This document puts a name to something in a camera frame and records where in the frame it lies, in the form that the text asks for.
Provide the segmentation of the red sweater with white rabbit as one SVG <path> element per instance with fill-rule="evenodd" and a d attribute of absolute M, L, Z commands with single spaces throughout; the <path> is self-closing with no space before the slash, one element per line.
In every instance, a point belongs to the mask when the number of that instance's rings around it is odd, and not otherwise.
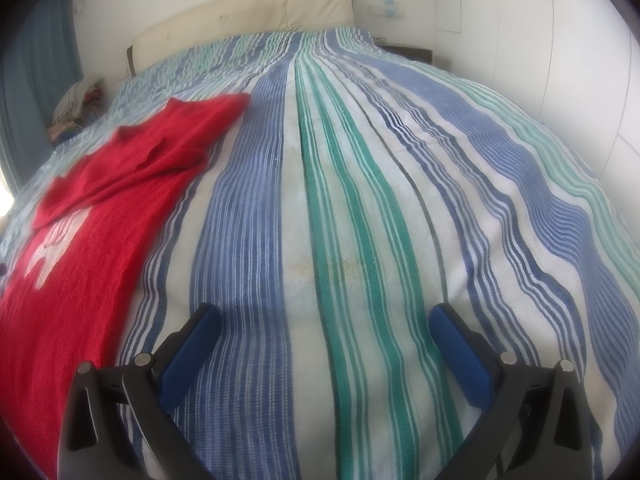
<path fill-rule="evenodd" d="M 110 366 L 157 234 L 250 98 L 172 99 L 55 178 L 1 296 L 1 415 L 48 477 L 76 367 Z"/>

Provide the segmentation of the pile of clothes on nightstand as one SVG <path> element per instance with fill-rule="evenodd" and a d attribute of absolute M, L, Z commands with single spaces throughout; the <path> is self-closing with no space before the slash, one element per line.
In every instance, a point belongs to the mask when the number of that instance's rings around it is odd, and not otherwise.
<path fill-rule="evenodd" d="M 51 144 L 57 146 L 77 136 L 104 114 L 102 77 L 89 75 L 66 91 L 53 111 L 47 130 Z"/>

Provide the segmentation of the striped blue green bedspread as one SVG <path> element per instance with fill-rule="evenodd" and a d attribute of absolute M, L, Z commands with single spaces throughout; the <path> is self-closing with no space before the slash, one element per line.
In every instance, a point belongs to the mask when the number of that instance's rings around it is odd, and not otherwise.
<path fill-rule="evenodd" d="M 639 247 L 601 183 L 501 94 L 354 28 L 245 35 L 122 86 L 17 195 L 8 274 L 51 182 L 168 101 L 246 93 L 146 256 L 115 362 L 201 304 L 219 341 L 172 418 L 218 479 L 431 479 L 477 412 L 427 328 L 573 363 L 592 478 L 639 435 Z"/>

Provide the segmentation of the teal curtain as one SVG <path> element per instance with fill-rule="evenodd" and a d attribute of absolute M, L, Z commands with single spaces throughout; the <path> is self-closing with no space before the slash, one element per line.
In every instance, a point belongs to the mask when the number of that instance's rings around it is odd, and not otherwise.
<path fill-rule="evenodd" d="M 53 151 L 53 111 L 82 78 L 73 0 L 40 0 L 1 53 L 1 171 L 19 191 Z"/>

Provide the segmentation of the dark wooden nightstand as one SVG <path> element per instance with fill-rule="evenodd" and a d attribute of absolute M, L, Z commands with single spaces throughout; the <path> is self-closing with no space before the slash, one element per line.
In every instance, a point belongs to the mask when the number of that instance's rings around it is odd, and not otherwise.
<path fill-rule="evenodd" d="M 388 53 L 400 55 L 410 61 L 421 62 L 425 64 L 433 63 L 433 51 L 420 47 L 404 46 L 403 44 L 380 44 L 376 45 Z"/>

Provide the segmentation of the white wardrobe doors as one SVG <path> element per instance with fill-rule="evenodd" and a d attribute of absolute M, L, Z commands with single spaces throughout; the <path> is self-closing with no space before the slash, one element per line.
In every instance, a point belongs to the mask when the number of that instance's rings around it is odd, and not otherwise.
<path fill-rule="evenodd" d="M 637 117 L 631 30 L 611 0 L 435 0 L 434 61 L 547 125 L 597 176 Z"/>

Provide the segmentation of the cream padded headboard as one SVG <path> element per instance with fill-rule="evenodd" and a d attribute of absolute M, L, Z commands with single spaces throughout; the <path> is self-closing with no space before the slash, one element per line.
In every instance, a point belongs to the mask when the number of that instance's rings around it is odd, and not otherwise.
<path fill-rule="evenodd" d="M 177 52 L 235 36 L 354 25 L 352 0 L 212 0 L 142 32 L 127 49 L 127 61 L 137 76 Z"/>

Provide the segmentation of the wall socket with blue stickers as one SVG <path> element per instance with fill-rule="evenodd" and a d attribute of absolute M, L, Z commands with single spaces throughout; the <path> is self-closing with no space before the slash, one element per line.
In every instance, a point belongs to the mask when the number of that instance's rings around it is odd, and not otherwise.
<path fill-rule="evenodd" d="M 376 18 L 404 18 L 405 10 L 396 0 L 381 0 L 368 5 L 368 12 Z"/>

